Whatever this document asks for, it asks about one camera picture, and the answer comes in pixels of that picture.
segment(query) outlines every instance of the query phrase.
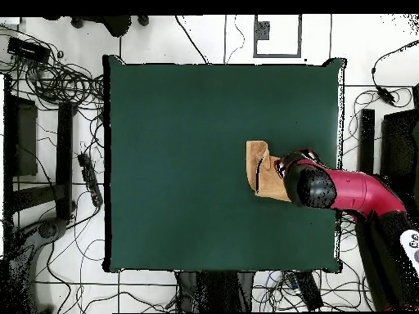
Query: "green tabletop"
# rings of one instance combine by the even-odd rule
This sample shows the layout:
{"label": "green tabletop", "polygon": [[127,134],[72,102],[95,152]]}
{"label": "green tabletop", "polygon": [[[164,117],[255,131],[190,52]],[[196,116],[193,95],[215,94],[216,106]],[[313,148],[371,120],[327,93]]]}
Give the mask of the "green tabletop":
{"label": "green tabletop", "polygon": [[335,213],[256,197],[246,141],[335,167],[341,60],[104,67],[111,271],[337,269]]}

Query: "floor tile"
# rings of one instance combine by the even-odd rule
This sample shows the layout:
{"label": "floor tile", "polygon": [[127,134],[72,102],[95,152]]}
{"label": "floor tile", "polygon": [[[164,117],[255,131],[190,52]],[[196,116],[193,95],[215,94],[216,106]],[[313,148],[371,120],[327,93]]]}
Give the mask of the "floor tile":
{"label": "floor tile", "polygon": [[[226,62],[229,64],[322,65],[329,58],[330,15],[303,15],[301,58],[254,58],[255,15],[228,15],[227,18]],[[283,22],[288,19],[289,16],[258,17],[259,21],[270,21],[273,33],[276,31],[274,27],[282,27]],[[289,23],[289,26],[286,33],[295,31],[292,23]]]}
{"label": "floor tile", "polygon": [[176,278],[172,271],[123,270],[120,273],[120,283],[153,283],[176,285]]}
{"label": "floor tile", "polygon": [[130,294],[120,295],[119,311],[121,313],[154,313],[158,311],[151,305],[158,305],[155,308],[163,311],[176,294],[176,287],[121,285],[120,292]]}
{"label": "floor tile", "polygon": [[[206,60],[223,63],[224,16],[178,16],[191,39]],[[127,64],[178,63],[204,64],[174,16],[150,16],[142,27],[135,16],[128,32],[122,37],[122,58]]]}
{"label": "floor tile", "polygon": [[375,142],[374,142],[374,173],[380,170],[380,152],[381,152],[381,122],[386,114],[392,114],[402,110],[413,109],[413,101],[411,99],[412,90],[395,87],[389,87],[390,92],[397,91],[399,94],[399,102],[396,105],[406,105],[405,107],[393,107],[387,105],[383,100],[379,100],[376,89],[373,87],[345,87],[345,122],[344,122],[344,150],[343,165],[349,171],[358,170],[358,119],[361,116],[362,108],[375,110]]}
{"label": "floor tile", "polygon": [[65,301],[69,293],[69,289],[65,285],[36,283],[39,306],[53,305],[53,313],[56,314],[65,301],[60,314],[82,314],[82,312],[112,314],[118,312],[117,285],[83,285],[82,289],[79,285],[71,285],[70,288],[70,296]]}
{"label": "floor tile", "polygon": [[[331,55],[348,60],[346,84],[372,84],[371,69],[378,58],[417,40],[402,15],[333,15]],[[376,83],[390,86],[419,83],[419,46],[392,54],[378,63]]]}

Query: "white floor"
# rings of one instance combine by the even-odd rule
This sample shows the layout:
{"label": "white floor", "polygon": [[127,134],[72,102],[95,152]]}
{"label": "white floor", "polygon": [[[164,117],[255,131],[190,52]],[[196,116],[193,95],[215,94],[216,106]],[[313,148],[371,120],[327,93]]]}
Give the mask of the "white floor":
{"label": "white floor", "polygon": [[[254,16],[228,15],[222,16],[179,16],[181,23],[185,25],[192,40],[199,47],[202,54],[210,63],[229,64],[236,63],[300,63],[321,65],[329,57],[344,57],[348,60],[345,70],[345,129],[348,120],[354,113],[354,101],[362,92],[373,90],[371,68],[377,58],[387,52],[391,52],[406,43],[418,39],[417,30],[411,26],[407,18],[390,15],[303,15],[302,32],[302,55],[300,59],[255,59],[253,58],[254,47]],[[281,36],[283,23],[282,16],[260,16],[259,20],[271,21],[271,40],[278,40],[278,44],[264,43],[258,49],[265,53],[282,53],[291,50],[290,45]],[[289,20],[288,33],[295,33],[292,20]],[[174,16],[151,16],[150,24],[141,27],[136,17],[129,31],[122,38],[113,38],[103,25],[86,22],[82,29],[75,29],[70,25],[70,18],[63,17],[58,21],[48,21],[41,18],[23,18],[19,30],[42,39],[47,43],[55,44],[64,52],[63,61],[83,66],[89,70],[93,77],[102,74],[101,57],[104,54],[115,54],[122,57],[126,63],[196,63],[202,64],[198,52],[189,42],[187,36],[176,23]],[[0,36],[0,55],[6,51],[6,39]],[[405,52],[393,54],[383,60],[377,66],[377,83],[389,86],[390,90],[402,86],[412,86],[419,83],[419,47],[411,47]],[[25,83],[20,83],[20,90],[25,89]],[[399,104],[408,102],[408,94],[401,91]],[[368,101],[368,96],[362,96],[359,102]],[[398,110],[378,100],[368,106],[376,110],[376,137],[381,133],[381,120],[384,114]],[[412,108],[412,101],[405,109]],[[85,115],[93,117],[93,111],[86,111]],[[55,131],[56,114],[54,112],[39,111],[38,123],[45,130]],[[83,149],[83,142],[89,143],[92,139],[88,128],[89,122],[80,114],[75,118],[74,126],[74,151]],[[50,137],[56,142],[56,135],[38,130],[38,138]],[[103,138],[103,132],[97,137]],[[355,147],[357,142],[347,141],[345,150]],[[376,141],[376,165],[379,170],[380,140]],[[93,151],[94,160],[97,162],[96,170],[103,170],[101,154]],[[55,177],[55,148],[49,141],[38,143],[38,157],[47,170],[48,176],[54,181]],[[356,169],[356,150],[350,151],[344,156],[344,166],[349,170]],[[83,179],[77,160],[74,161],[74,200],[77,200],[85,191]],[[45,183],[45,177],[41,170],[31,184],[20,183],[20,189],[33,184]],[[103,174],[98,175],[98,181],[103,183]],[[20,227],[33,222],[39,216],[50,209],[53,204],[45,204],[37,208],[28,209],[16,215],[16,225]],[[78,220],[88,217],[94,211],[94,207],[88,194],[81,196],[79,200]],[[139,303],[127,294],[150,303],[162,303],[165,305],[175,293],[175,279],[171,272],[166,271],[122,271],[120,274],[105,273],[101,268],[103,257],[104,238],[104,213],[106,206],[90,223],[77,226],[75,230],[56,242],[54,256],[52,257],[52,271],[70,283],[71,295],[65,303],[62,311],[66,312],[74,306],[76,292],[83,284],[83,309],[86,313],[116,313],[116,312],[141,312],[149,306]],[[74,233],[83,234],[78,238],[80,249],[84,252],[89,244],[86,255],[97,261],[84,259],[83,255],[74,243]],[[367,311],[367,304],[363,295],[358,291],[358,282],[363,278],[363,265],[359,257],[356,237],[347,236],[341,242],[342,253],[340,258],[345,262],[344,270],[340,274],[322,273],[323,299],[330,305],[349,306],[349,303],[357,308],[341,307],[342,310]],[[40,303],[53,303],[57,308],[65,299],[68,289],[65,285],[55,280],[45,269],[46,261],[51,252],[51,246],[45,247],[37,265],[37,289]],[[267,272],[258,272],[255,277],[255,285],[265,285],[268,278]],[[263,289],[254,289],[254,297],[261,299]],[[109,298],[89,304],[92,300]],[[259,303],[254,302],[254,311],[259,311]],[[70,313],[80,313],[77,305],[69,310]]]}

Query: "black cable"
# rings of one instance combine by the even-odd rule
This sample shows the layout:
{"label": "black cable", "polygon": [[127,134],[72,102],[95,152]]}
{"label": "black cable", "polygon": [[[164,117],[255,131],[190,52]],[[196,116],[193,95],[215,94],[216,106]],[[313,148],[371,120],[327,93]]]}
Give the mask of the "black cable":
{"label": "black cable", "polygon": [[383,59],[385,59],[387,56],[390,56],[391,54],[394,54],[396,52],[402,52],[410,47],[416,46],[417,44],[419,44],[419,40],[415,40],[412,41],[408,44],[405,44],[404,46],[401,46],[401,48],[398,48],[392,52],[386,53],[383,56],[381,56],[380,58],[378,58],[374,64],[374,66],[371,69],[371,75],[372,75],[372,81],[374,82],[374,85],[376,86],[376,90],[378,95],[381,97],[381,99],[389,104],[389,105],[394,105],[394,96],[391,95],[391,92],[389,92],[388,89],[381,87],[379,85],[376,84],[376,79],[375,79],[375,74],[376,74],[376,65]]}
{"label": "black cable", "polygon": [[176,18],[176,21],[178,22],[178,25],[182,28],[183,32],[186,34],[187,38],[189,38],[189,41],[191,42],[192,46],[196,49],[196,51],[198,53],[200,53],[200,57],[202,58],[202,60],[206,63],[209,64],[209,62],[206,60],[206,58],[204,57],[204,55],[200,52],[200,50],[198,49],[198,47],[196,46],[196,44],[192,41],[191,36],[189,36],[189,33],[187,32],[187,30],[185,29],[185,27],[181,24],[181,22],[178,19],[178,16],[175,16],[174,18]]}
{"label": "black cable", "polygon": [[241,36],[243,37],[243,43],[241,44],[241,46],[237,47],[234,51],[232,51],[232,52],[230,53],[230,56],[228,57],[226,64],[228,64],[228,62],[230,61],[230,59],[232,59],[232,55],[233,55],[236,51],[238,51],[239,49],[242,49],[242,48],[245,46],[245,42],[246,42],[245,35],[243,35],[243,33],[241,32],[241,30],[240,30],[239,28],[237,28],[236,18],[237,18],[237,15],[234,15],[234,26],[236,27],[236,30],[237,30],[237,31],[241,34]]}

